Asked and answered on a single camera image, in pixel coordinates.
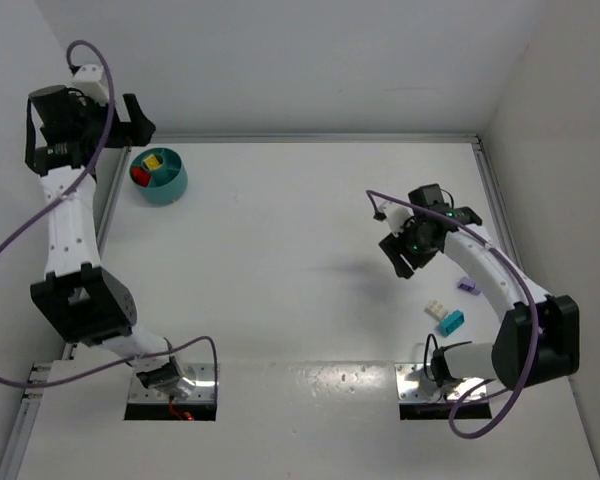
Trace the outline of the yellow lego brick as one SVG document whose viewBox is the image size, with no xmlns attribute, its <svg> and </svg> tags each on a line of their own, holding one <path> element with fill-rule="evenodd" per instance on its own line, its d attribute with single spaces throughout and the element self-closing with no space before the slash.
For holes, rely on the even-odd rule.
<svg viewBox="0 0 600 480">
<path fill-rule="evenodd" d="M 148 171 L 155 171 L 161 168 L 162 159 L 159 155 L 151 154 L 143 159 L 144 168 Z"/>
</svg>

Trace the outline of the red long lego brick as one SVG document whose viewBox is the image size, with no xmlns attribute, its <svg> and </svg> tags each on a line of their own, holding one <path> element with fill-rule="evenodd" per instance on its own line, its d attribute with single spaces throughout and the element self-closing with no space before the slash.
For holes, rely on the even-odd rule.
<svg viewBox="0 0 600 480">
<path fill-rule="evenodd" d="M 151 182 L 151 174 L 142 167 L 132 167 L 130 175 L 133 182 L 141 188 L 146 188 Z"/>
</svg>

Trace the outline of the lilac lego brick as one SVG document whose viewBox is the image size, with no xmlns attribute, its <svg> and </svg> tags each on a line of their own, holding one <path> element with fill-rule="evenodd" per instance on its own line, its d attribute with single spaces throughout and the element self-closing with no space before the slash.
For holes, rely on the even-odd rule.
<svg viewBox="0 0 600 480">
<path fill-rule="evenodd" d="M 463 276 L 457 283 L 457 288 L 463 290 L 472 295 L 479 295 L 481 293 L 477 284 L 469 277 Z"/>
</svg>

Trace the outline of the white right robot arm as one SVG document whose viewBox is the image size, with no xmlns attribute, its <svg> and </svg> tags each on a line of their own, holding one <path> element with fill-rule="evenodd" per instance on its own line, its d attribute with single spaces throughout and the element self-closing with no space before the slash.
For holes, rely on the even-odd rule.
<svg viewBox="0 0 600 480">
<path fill-rule="evenodd" d="M 437 184 L 411 191 L 407 201 L 367 195 L 375 220 L 389 226 L 379 246 L 398 277 L 411 278 L 443 254 L 476 284 L 499 321 L 491 343 L 461 342 L 434 350 L 429 368 L 438 386 L 477 377 L 516 391 L 579 370 L 578 305 L 529 279 L 493 243 L 471 207 L 446 202 Z"/>
</svg>

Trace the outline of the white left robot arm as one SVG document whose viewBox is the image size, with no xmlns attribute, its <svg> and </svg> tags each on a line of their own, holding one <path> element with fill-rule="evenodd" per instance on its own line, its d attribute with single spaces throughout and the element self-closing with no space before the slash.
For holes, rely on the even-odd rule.
<svg viewBox="0 0 600 480">
<path fill-rule="evenodd" d="M 101 265 L 93 201 L 97 147 L 145 145 L 155 127 L 134 95 L 120 121 L 115 108 L 75 87 L 54 85 L 29 94 L 27 113 L 42 125 L 27 126 L 25 163 L 40 180 L 48 216 L 48 258 L 31 299 L 68 343 L 101 347 L 123 358 L 147 389 L 183 399 L 184 376 L 170 342 L 137 324 L 129 289 Z"/>
</svg>

